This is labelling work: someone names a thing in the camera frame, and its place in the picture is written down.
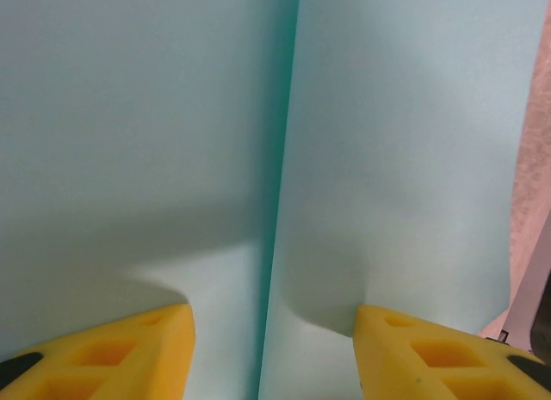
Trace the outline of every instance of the light blue paper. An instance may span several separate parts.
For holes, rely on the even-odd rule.
[[[186,399],[352,400],[358,303],[505,307],[546,0],[297,2],[0,0],[0,356],[189,301]]]
[[[476,332],[547,0],[300,0],[262,400],[362,398],[355,308]]]
[[[296,6],[0,0],[3,358],[187,299],[186,399],[257,398]]]

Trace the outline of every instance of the light blue board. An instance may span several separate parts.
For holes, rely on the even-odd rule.
[[[297,0],[0,0],[0,356],[187,299],[257,397]]]
[[[361,398],[357,304],[477,331],[547,0],[300,0],[261,400]]]

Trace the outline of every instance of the paper sheet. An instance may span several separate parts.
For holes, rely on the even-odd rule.
[[[300,0],[262,400],[359,399],[355,307],[475,332],[547,0]]]
[[[2,360],[187,300],[186,399],[257,398],[296,5],[0,0]]]

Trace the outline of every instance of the yellow rubber pad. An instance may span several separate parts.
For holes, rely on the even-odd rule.
[[[363,305],[354,351],[368,400],[550,400],[551,393],[507,357],[536,357],[493,342]]]
[[[180,400],[195,345],[189,305],[168,305],[25,350],[44,358],[0,400]]]

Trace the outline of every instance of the pink surface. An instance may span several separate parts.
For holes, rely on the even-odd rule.
[[[551,8],[538,51],[511,204],[511,301],[551,209]],[[508,311],[480,333],[497,337]]]

